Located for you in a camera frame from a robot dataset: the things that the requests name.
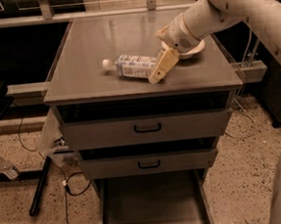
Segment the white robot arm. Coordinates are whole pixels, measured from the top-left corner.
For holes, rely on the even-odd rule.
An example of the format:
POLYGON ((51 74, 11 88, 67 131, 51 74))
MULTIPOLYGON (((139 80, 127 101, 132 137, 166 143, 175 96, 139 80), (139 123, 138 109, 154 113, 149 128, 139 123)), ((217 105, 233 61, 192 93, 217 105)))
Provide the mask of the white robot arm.
MULTIPOLYGON (((276 0, 198 0, 162 27, 157 36, 166 47, 158 54, 148 77, 157 83, 179 61, 180 55, 206 36, 244 22, 281 66, 281 3, 276 0)), ((281 155, 275 170, 269 224, 281 224, 281 155)))

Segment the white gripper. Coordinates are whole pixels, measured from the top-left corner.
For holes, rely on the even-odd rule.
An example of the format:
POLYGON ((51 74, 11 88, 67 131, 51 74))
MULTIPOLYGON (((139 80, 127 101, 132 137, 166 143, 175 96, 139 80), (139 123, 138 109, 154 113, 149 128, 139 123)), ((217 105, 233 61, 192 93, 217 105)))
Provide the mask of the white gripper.
POLYGON ((178 53, 187 53, 200 44, 200 40, 188 31, 183 13, 158 30, 156 36, 170 48, 159 52, 155 68, 148 77, 150 83, 159 83, 175 67, 179 61, 178 53))

